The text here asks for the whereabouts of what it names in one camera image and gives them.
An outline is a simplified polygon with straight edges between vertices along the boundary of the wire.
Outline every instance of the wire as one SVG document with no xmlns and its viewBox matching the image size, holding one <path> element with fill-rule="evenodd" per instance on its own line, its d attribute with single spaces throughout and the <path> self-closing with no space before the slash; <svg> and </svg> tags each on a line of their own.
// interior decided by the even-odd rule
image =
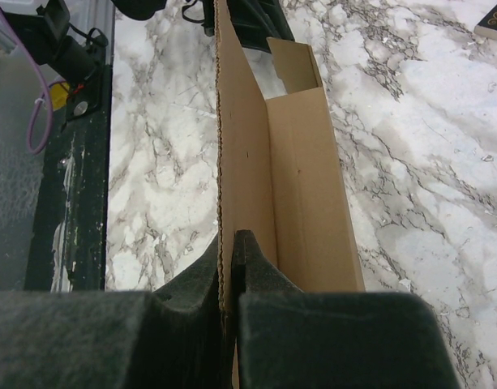
<svg viewBox="0 0 497 389">
<path fill-rule="evenodd" d="M 108 45 L 108 40 L 106 39 L 105 43 L 99 42 L 97 39 L 93 38 L 92 35 L 95 31 L 98 31 L 101 33 L 102 36 L 105 36 L 104 33 L 99 30 L 98 28 L 92 28 L 89 30 L 89 33 L 86 33 L 84 31 L 79 30 L 76 26 L 73 24 L 70 24 L 70 28 L 76 32 L 77 34 L 81 35 L 82 37 L 86 38 L 87 42 L 92 42 L 94 45 L 100 46 L 100 47 L 106 47 Z"/>
<path fill-rule="evenodd" d="M 60 79 L 58 81 L 53 81 L 48 85 L 48 96 L 50 96 L 50 88 L 53 87 L 54 85 L 61 85 L 61 88 L 67 91 L 67 89 L 64 87 L 64 83 L 66 81 L 64 79 Z M 45 102 L 45 93 L 41 93 L 41 96 L 36 99 L 36 103 L 34 104 L 34 110 L 32 111 L 32 116 L 30 117 L 30 122 L 28 123 L 28 129 L 27 129 L 27 145 L 32 145 L 32 136 L 33 136 L 33 128 L 36 125 L 36 120 L 37 120 L 37 115 L 39 114 L 39 110 L 41 109 L 41 106 Z"/>
<path fill-rule="evenodd" d="M 52 125 L 54 121 L 54 107 L 52 106 L 52 98 L 49 93 L 49 87 L 48 84 L 46 83 L 45 77 L 41 73 L 41 69 L 39 69 L 39 65 L 36 64 L 36 62 L 32 58 L 32 55 L 28 52 L 23 42 L 20 40 L 20 38 L 15 33 L 12 26 L 6 20 L 5 15 L 3 14 L 1 8 L 0 8 L 0 21 L 3 24 L 3 26 L 8 30 L 14 42 L 18 45 L 18 47 L 21 50 L 23 50 L 25 57 L 30 62 L 30 66 L 36 72 L 37 79 L 39 80 L 39 84 L 41 85 L 41 88 L 43 90 L 44 100 L 41 99 L 36 101 L 36 105 L 34 107 L 32 116 L 30 117 L 30 122 L 28 123 L 28 129 L 27 129 L 27 149 L 32 154 L 37 155 L 40 152 L 42 152 L 43 149 L 45 148 L 46 143 L 48 142 L 48 137 L 50 136 L 50 132 L 52 132 Z M 37 147 L 34 148 L 32 145 L 34 125 L 36 124 L 36 117 L 37 114 L 39 113 L 39 108 L 43 105 L 43 101 L 46 103 L 46 111 L 47 111 L 46 127 L 45 127 L 45 132 L 43 133 L 43 137 L 41 138 L 41 141 L 39 142 Z"/>
<path fill-rule="evenodd" d="M 196 24 L 201 24 L 205 21 L 205 19 L 196 20 L 196 19 L 189 18 L 188 16 L 185 16 L 185 11 L 187 11 L 189 8 L 192 8 L 193 6 L 195 6 L 197 2 L 198 2 L 198 0 L 194 0 L 192 4 L 189 4 L 189 5 L 182 7 L 183 20 L 186 20 L 187 22 L 191 22 L 191 23 L 196 23 Z"/>
</svg>

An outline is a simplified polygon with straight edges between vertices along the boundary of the black mechanical device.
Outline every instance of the black mechanical device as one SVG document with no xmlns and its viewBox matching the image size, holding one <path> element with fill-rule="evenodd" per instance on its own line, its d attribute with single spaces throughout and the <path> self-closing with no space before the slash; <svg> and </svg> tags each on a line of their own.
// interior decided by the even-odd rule
<svg viewBox="0 0 497 389">
<path fill-rule="evenodd" d="M 434 315 L 407 293 L 308 294 L 239 231 L 221 323 L 217 241 L 154 293 L 0 293 L 0 388 L 459 386 Z"/>
<path fill-rule="evenodd" d="M 97 28 L 85 33 L 73 26 L 64 0 L 0 0 L 0 6 L 33 60 L 48 64 L 70 85 L 66 121 L 98 110 L 108 46 L 104 33 Z M 84 45 L 68 35 L 70 28 L 86 38 Z"/>
</svg>

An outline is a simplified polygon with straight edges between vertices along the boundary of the black plastic part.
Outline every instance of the black plastic part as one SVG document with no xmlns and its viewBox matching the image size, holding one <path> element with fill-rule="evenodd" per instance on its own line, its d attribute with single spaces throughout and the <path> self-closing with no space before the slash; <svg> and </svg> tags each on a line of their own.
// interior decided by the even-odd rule
<svg viewBox="0 0 497 389">
<path fill-rule="evenodd" d="M 459 387 L 434 315 L 406 293 L 247 293 L 242 389 Z"/>
<path fill-rule="evenodd" d="M 167 0 L 111 0 L 128 18 L 134 20 L 151 19 L 155 12 L 163 10 Z"/>
<path fill-rule="evenodd" d="M 73 290 L 104 288 L 111 80 L 111 66 L 105 66 L 102 106 L 95 112 L 68 122 L 64 130 L 65 112 L 55 114 L 55 130 L 45 150 L 25 290 L 50 291 L 56 265 L 66 269 Z M 61 245 L 54 244 L 56 231 Z"/>
<path fill-rule="evenodd" d="M 39 15 L 5 13 L 9 24 L 39 65 L 48 63 L 69 84 L 84 82 L 96 64 L 71 36 L 67 35 L 70 12 L 63 0 L 49 0 Z"/>
<path fill-rule="evenodd" d="M 97 68 L 97 64 L 88 55 L 87 50 L 71 36 L 67 36 L 62 41 L 57 53 L 48 63 L 72 85 L 85 82 Z"/>
<path fill-rule="evenodd" d="M 92 73 L 87 75 L 87 78 L 80 84 L 82 87 L 80 90 L 78 89 L 79 85 L 72 84 L 70 96 L 66 100 L 66 120 L 68 122 L 89 115 L 101 107 L 102 76 L 107 45 L 107 38 L 100 33 L 98 36 L 92 37 L 92 41 L 87 41 L 84 48 L 81 47 L 93 64 L 93 69 Z M 85 105 L 82 113 L 77 111 L 80 104 Z"/>
<path fill-rule="evenodd" d="M 214 0 L 202 0 L 204 30 L 214 35 Z M 228 0 L 230 17 L 243 47 L 270 52 L 267 38 L 294 41 L 279 0 Z"/>
</svg>

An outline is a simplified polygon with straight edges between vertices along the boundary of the black cable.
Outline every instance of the black cable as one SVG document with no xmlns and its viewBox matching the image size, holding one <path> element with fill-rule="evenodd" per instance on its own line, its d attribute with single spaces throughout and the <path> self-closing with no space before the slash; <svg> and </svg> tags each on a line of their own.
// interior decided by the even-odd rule
<svg viewBox="0 0 497 389">
<path fill-rule="evenodd" d="M 64 83 L 60 83 L 59 87 L 61 87 L 62 89 L 64 89 L 64 92 L 70 93 L 70 90 L 67 87 L 64 86 Z"/>
<path fill-rule="evenodd" d="M 196 24 L 201 24 L 201 23 L 205 22 L 205 19 L 196 20 L 196 19 L 189 18 L 188 16 L 185 16 L 185 11 L 187 11 L 189 8 L 192 8 L 193 6 L 195 6 L 197 2 L 198 2 L 198 0 L 194 0 L 192 2 L 192 4 L 188 4 L 188 5 L 182 7 L 183 20 L 186 20 L 187 22 L 191 22 L 191 23 L 196 23 Z"/>
<path fill-rule="evenodd" d="M 89 33 L 87 34 L 86 32 L 83 32 L 81 30 L 79 30 L 76 26 L 74 26 L 73 24 L 70 24 L 70 28 L 77 34 L 81 35 L 82 37 L 86 38 L 86 41 L 87 42 L 92 42 L 93 44 L 97 45 L 97 46 L 100 46 L 100 47 L 106 47 L 108 45 L 108 39 L 105 38 L 105 43 L 102 43 L 102 42 L 99 42 L 97 39 L 93 38 L 92 35 L 95 31 L 98 31 L 101 33 L 102 36 L 105 37 L 104 33 L 99 30 L 98 28 L 92 28 L 91 30 L 89 30 Z"/>
</svg>

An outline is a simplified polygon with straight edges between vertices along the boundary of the cardboard box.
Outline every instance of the cardboard box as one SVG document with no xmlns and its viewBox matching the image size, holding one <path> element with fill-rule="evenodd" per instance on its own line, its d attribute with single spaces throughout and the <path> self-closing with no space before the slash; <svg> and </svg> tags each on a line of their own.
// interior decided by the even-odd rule
<svg viewBox="0 0 497 389">
<path fill-rule="evenodd" d="M 305 292 L 363 280 L 322 80 L 309 45 L 269 39 L 288 95 L 264 100 L 226 0 L 216 0 L 220 307 L 228 312 L 234 234 Z"/>
</svg>

